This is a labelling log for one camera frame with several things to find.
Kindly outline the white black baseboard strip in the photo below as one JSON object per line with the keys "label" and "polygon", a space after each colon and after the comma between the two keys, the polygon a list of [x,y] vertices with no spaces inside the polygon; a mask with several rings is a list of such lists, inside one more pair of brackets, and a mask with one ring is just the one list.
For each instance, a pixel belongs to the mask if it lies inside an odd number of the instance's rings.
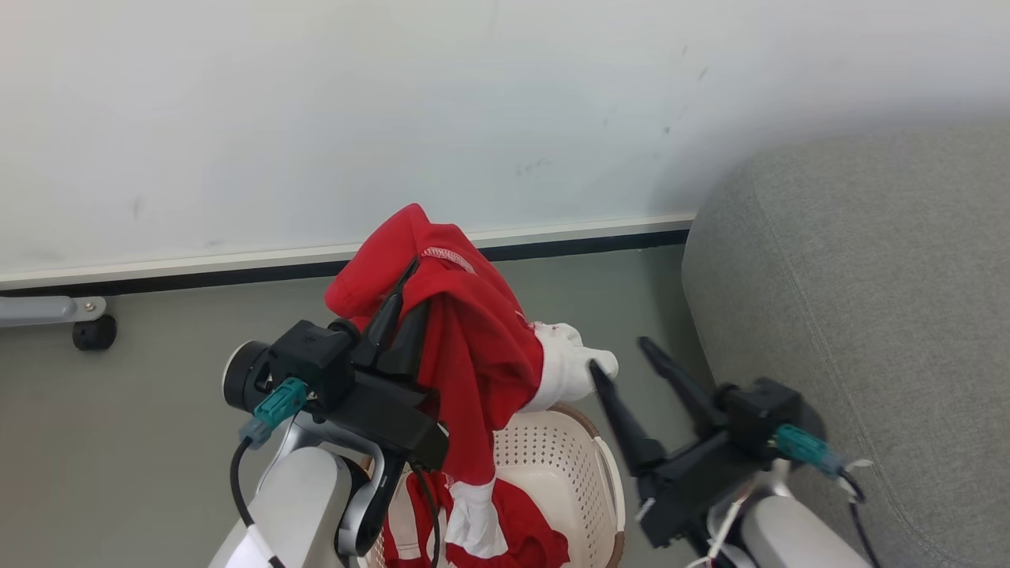
{"label": "white black baseboard strip", "polygon": [[[466,236],[492,262],[646,249],[684,241],[697,213],[584,222],[535,229],[470,231]],[[169,261],[0,275],[0,294],[116,296],[178,289],[332,277],[354,259],[359,244],[277,249],[250,254],[194,256]]]}

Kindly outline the red white-trimmed garment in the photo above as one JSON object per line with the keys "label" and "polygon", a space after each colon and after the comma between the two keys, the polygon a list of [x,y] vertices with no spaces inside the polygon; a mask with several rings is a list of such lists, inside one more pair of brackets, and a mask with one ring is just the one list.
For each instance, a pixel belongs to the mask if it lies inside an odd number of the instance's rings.
{"label": "red white-trimmed garment", "polygon": [[324,295],[337,316],[365,327],[408,263],[419,267],[404,307],[429,303],[420,385],[440,393],[448,449],[439,471],[473,486],[497,478],[495,432],[519,413],[576,402],[593,393],[597,360],[610,377],[609,351],[585,346],[565,323],[529,321],[503,276],[454,224],[437,224],[411,204],[358,249]]}

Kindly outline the grey metal frame leg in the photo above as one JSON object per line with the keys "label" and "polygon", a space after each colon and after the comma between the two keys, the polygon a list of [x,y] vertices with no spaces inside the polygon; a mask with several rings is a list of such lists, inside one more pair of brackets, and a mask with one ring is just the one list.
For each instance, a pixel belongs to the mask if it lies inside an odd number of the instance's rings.
{"label": "grey metal frame leg", "polygon": [[0,328],[94,321],[104,316],[106,308],[101,296],[0,296]]}

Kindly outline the beige perforated laundry basket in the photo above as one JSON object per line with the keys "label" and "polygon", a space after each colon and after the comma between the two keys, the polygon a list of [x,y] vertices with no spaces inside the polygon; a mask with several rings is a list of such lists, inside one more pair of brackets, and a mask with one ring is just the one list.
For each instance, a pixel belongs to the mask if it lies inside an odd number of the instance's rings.
{"label": "beige perforated laundry basket", "polygon": [[[519,414],[495,434],[497,479],[521,488],[567,537],[562,568],[619,568],[625,504],[617,464],[583,413],[558,404]],[[356,568],[386,568],[382,533]]]}

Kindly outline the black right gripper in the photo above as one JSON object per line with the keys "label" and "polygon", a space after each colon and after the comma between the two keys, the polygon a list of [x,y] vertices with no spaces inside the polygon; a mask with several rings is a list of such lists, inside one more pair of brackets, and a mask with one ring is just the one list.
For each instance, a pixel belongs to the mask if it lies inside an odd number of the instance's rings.
{"label": "black right gripper", "polygon": [[800,427],[806,417],[802,395],[771,379],[708,393],[651,338],[638,348],[654,373],[679,397],[696,441],[668,452],[646,435],[624,405],[613,380],[597,360],[588,369],[596,396],[632,477],[638,481],[638,524],[654,547],[688,536],[736,490],[785,458],[775,441],[779,427]]}

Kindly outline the red white-striped garment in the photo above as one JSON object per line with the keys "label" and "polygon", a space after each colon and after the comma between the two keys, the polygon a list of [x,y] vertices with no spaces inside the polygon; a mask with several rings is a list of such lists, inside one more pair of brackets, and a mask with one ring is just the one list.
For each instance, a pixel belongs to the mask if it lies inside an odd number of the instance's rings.
{"label": "red white-striped garment", "polygon": [[569,540],[521,489],[407,474],[382,531],[386,568],[562,568]]}

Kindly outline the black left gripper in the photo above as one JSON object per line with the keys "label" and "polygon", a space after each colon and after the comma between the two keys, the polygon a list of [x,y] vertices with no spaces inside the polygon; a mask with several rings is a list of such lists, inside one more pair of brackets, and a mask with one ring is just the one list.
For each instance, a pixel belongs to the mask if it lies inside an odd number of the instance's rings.
{"label": "black left gripper", "polygon": [[397,330],[403,290],[419,263],[409,263],[364,334],[347,320],[326,328],[301,320],[268,348],[271,377],[307,387],[307,402],[290,427],[305,443],[443,467],[450,442],[439,424],[439,391],[418,382],[429,303],[409,310]]}

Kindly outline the black caster wheel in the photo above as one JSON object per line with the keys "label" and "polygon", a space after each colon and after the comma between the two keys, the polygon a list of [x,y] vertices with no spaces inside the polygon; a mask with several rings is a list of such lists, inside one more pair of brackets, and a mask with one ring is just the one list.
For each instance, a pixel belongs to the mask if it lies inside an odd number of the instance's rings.
{"label": "black caster wheel", "polygon": [[73,345],[81,352],[107,351],[117,338],[117,321],[111,314],[103,314],[91,321],[73,324]]}

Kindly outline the grey fabric sofa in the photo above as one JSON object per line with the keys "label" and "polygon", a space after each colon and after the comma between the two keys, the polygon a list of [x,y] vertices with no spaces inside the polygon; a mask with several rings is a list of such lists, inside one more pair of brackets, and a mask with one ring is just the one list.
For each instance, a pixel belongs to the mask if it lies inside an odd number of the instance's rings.
{"label": "grey fabric sofa", "polygon": [[718,383],[803,395],[884,568],[1010,568],[1010,118],[758,155],[682,277]]}

